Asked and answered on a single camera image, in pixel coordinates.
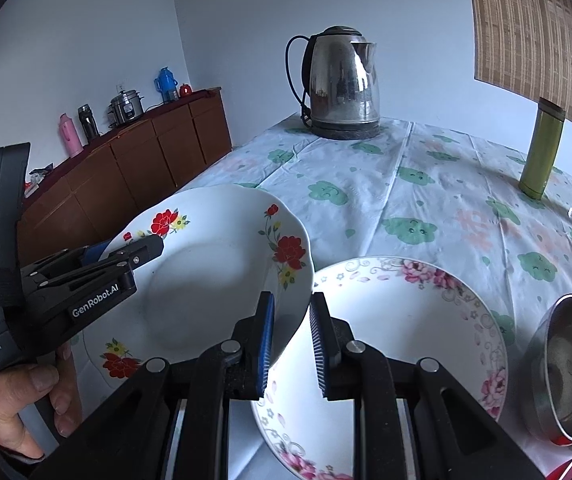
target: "kettle spout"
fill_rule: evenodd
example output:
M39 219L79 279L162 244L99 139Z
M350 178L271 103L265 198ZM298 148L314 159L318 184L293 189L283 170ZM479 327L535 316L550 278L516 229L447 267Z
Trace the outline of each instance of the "kettle spout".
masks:
M362 66L366 72L372 72L373 60L375 57L375 47L377 43L368 43L367 41L351 41L355 54L359 56Z

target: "hand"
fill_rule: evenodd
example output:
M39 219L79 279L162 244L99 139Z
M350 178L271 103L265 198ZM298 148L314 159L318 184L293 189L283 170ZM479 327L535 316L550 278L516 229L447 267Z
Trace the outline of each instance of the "hand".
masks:
M56 354L56 368L31 364L0 372L0 445L29 458L39 458L44 452L17 415L24 407L48 395L55 409L55 427L63 436L69 436L82 420L70 343L59 347Z

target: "metal bowl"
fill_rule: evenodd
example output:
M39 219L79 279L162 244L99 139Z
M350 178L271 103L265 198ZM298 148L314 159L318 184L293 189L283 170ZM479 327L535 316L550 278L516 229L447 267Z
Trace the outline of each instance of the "metal bowl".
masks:
M530 340L520 370L520 401L534 436L572 444L572 294L557 300Z

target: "white bowl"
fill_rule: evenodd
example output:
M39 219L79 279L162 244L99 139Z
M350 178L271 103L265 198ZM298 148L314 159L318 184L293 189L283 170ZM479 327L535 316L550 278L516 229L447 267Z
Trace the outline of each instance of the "white bowl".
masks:
M313 264L301 222L273 195L234 184L175 194L132 220L102 258L146 234L159 258L134 271L137 292L82 332L90 361L119 387L141 362L193 359L275 295L271 362L300 325Z
M506 346L492 314L442 269L390 256L316 272L331 316L389 358L433 357L496 419L508 390ZM308 315L268 374L253 413L275 456L301 479L349 480L352 400L328 402L317 385Z

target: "pink thermos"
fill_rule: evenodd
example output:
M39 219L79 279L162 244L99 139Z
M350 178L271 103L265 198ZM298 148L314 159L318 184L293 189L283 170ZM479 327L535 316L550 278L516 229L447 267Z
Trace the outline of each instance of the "pink thermos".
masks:
M64 146L66 146L66 151L68 156L73 158L75 155L79 155L82 152L82 143L77 135L77 130L73 124L73 119L63 114L60 117L60 135L61 139L64 141Z

